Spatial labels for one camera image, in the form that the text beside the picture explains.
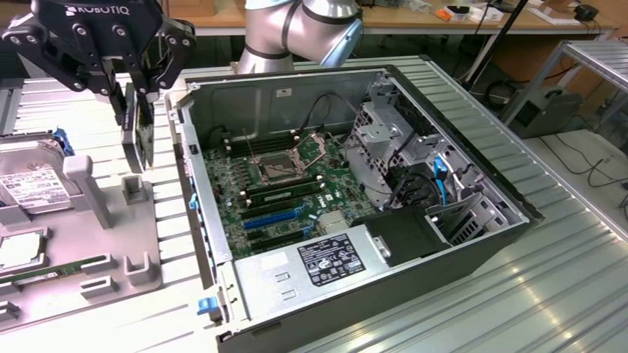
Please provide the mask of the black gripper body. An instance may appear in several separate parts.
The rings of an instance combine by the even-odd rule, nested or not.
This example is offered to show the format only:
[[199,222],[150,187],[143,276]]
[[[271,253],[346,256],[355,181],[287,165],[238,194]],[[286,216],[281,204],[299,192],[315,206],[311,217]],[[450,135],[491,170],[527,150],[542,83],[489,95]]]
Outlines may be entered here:
[[139,72],[166,20],[158,1],[34,1],[31,9],[30,28],[49,29],[75,50],[122,60]]

